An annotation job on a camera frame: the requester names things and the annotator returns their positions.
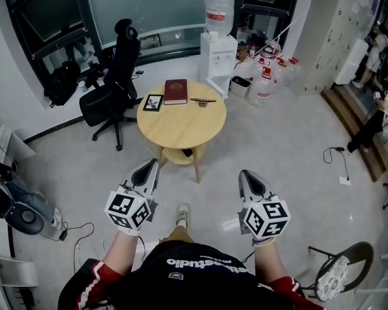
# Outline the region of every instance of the wooden step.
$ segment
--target wooden step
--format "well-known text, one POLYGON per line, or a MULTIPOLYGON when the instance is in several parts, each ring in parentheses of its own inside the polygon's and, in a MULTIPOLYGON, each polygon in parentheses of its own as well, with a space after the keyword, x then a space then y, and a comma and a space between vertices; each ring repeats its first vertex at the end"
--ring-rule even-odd
MULTIPOLYGON (((339 118, 342 125, 345 127, 351 137, 353 137, 358 131, 362 124, 359 122, 358 117, 355 116, 353 111, 349 109, 349 104, 342 99, 343 95, 338 95, 335 90, 324 90, 321 92, 323 99, 328 103, 335 115, 339 118)), ((365 166, 373 182, 380 179, 382 174, 387 170, 384 167, 383 159, 378 159, 375 150, 370 150, 365 153, 360 150, 362 160, 365 162, 365 166)))
MULTIPOLYGON (((358 125, 360 127, 364 125, 368 119, 366 115, 363 113, 362 109, 355 102, 354 98, 345 89, 345 87, 335 86, 332 89, 333 91, 335 91, 335 93, 339 96, 342 102, 344 102, 344 104, 350 110, 358 125)), ((386 171, 388 169, 388 152, 385 149, 385 146, 383 144, 383 138, 381 134, 379 133, 375 134, 372 141, 371 150, 374 151, 375 156, 378 158, 378 161, 381 164, 383 170, 386 171)))

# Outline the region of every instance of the wall baseboard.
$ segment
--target wall baseboard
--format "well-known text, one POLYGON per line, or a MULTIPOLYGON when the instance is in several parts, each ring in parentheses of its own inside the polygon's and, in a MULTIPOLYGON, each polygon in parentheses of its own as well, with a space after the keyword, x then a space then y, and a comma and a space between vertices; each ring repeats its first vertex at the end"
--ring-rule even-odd
POLYGON ((65 127, 69 127, 69 126, 71 126, 73 124, 80 123, 83 120, 84 120, 83 116, 71 119, 70 121, 66 121, 66 122, 64 122, 62 124, 56 125, 55 127, 52 127, 52 128, 50 128, 50 129, 48 129, 46 131, 40 132, 40 133, 36 134, 35 136, 32 136, 32 137, 26 139, 25 143, 30 143, 30 142, 32 142, 34 140, 37 140, 37 139, 41 138, 41 137, 47 136, 48 134, 53 133, 53 132, 55 132, 57 130, 61 130, 61 129, 64 129, 65 127))

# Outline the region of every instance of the red book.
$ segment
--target red book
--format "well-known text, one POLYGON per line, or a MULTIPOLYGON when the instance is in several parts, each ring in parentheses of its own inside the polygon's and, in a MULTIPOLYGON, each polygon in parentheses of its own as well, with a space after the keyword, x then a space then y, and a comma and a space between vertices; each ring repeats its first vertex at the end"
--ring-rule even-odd
POLYGON ((165 105, 183 105, 188 102, 187 80, 170 79, 166 81, 164 91, 165 105))

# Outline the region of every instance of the black backpack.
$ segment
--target black backpack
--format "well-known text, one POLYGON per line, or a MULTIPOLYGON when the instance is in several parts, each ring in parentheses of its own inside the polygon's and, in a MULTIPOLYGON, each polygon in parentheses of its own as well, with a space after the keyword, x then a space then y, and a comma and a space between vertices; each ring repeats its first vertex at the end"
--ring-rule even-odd
POLYGON ((80 75, 80 67, 76 62, 65 61, 50 75, 50 82, 45 88, 45 96, 51 100, 50 107, 63 106, 75 93, 78 86, 77 78, 80 75))

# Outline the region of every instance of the round wooden table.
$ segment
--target round wooden table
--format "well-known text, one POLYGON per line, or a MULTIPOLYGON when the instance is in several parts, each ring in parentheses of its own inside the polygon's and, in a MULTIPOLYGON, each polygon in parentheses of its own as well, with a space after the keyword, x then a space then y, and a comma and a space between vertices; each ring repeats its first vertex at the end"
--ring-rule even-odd
MULTIPOLYGON (((158 160, 162 154, 178 165, 194 164, 197 183, 200 183, 199 159, 204 154, 205 144, 214 138, 226 121, 226 105, 212 88, 200 83, 188 83, 188 103, 185 105, 161 105, 159 112, 144 111, 145 97, 139 105, 136 118, 142 134, 158 145, 158 160), (212 99, 206 107, 190 98, 212 99), (187 157, 181 150, 192 149, 187 157)), ((150 94, 164 94, 159 86, 150 94)))

